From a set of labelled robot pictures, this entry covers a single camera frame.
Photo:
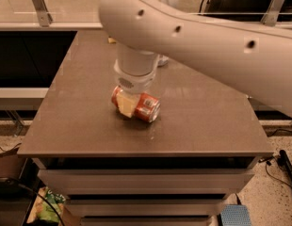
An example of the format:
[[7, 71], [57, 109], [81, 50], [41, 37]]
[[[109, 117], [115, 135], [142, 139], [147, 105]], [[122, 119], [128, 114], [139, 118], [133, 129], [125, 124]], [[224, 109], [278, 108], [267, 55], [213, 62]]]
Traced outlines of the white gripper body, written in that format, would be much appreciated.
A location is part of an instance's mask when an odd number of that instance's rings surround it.
[[140, 94], [149, 89], [156, 75], [156, 67], [153, 67], [150, 73], [145, 75], [130, 75], [121, 70], [118, 61], [114, 64], [115, 81], [124, 91], [131, 94]]

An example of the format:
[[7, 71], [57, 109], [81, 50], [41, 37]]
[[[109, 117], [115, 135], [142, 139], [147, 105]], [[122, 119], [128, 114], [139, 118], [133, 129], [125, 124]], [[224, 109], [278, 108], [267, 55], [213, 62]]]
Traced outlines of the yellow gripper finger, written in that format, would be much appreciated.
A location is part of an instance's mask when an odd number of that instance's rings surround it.
[[127, 118], [132, 118], [138, 105], [140, 95], [119, 91], [116, 95], [119, 111]]

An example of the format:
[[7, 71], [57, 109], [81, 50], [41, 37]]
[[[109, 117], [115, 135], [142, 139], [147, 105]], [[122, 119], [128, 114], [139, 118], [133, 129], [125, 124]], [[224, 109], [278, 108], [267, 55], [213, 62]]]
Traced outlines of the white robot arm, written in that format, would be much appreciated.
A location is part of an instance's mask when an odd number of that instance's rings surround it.
[[176, 9], [177, 0], [101, 0], [104, 31], [116, 40], [118, 84], [141, 93], [155, 58], [170, 57], [292, 118], [292, 30]]

